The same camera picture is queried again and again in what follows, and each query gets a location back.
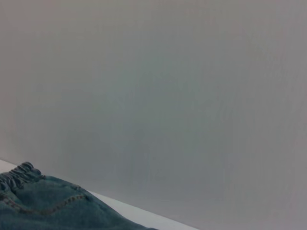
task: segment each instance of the jeans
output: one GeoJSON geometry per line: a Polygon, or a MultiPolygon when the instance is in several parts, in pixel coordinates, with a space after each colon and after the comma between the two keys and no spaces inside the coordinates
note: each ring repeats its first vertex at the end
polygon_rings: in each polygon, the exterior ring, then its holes
{"type": "Polygon", "coordinates": [[[25,162],[0,174],[1,230],[154,230],[84,190],[25,162]]]}

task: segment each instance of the stitching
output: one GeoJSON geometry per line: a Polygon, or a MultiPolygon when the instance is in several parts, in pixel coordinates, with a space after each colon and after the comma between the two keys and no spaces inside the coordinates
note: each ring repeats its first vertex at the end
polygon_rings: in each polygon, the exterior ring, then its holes
{"type": "Polygon", "coordinates": [[[70,203],[72,203],[76,200],[82,200],[82,199],[86,199],[86,196],[85,195],[75,195],[75,196],[72,196],[72,197],[64,200],[63,202],[55,205],[53,208],[49,208],[49,209],[38,211],[38,212],[41,215],[50,215],[50,214],[56,212],[57,210],[64,208],[66,205],[68,205],[68,204],[70,204],[70,203]]]}
{"type": "Polygon", "coordinates": [[[72,196],[66,200],[64,200],[63,202],[55,205],[53,208],[49,208],[46,210],[30,210],[30,209],[25,209],[22,206],[20,206],[19,204],[15,203],[14,201],[12,201],[8,196],[6,195],[2,195],[3,199],[0,200],[3,203],[5,203],[6,205],[12,207],[13,209],[17,210],[20,213],[36,213],[36,214],[40,214],[40,215],[50,215],[62,208],[64,208],[66,205],[76,201],[76,200],[82,200],[82,199],[86,199],[85,195],[75,195],[72,196]]]}

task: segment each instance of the gray background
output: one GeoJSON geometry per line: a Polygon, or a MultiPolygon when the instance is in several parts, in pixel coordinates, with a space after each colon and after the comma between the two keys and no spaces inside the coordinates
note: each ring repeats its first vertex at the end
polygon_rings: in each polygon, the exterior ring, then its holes
{"type": "Polygon", "coordinates": [[[200,229],[305,229],[306,11],[0,0],[0,158],[200,229]]]}

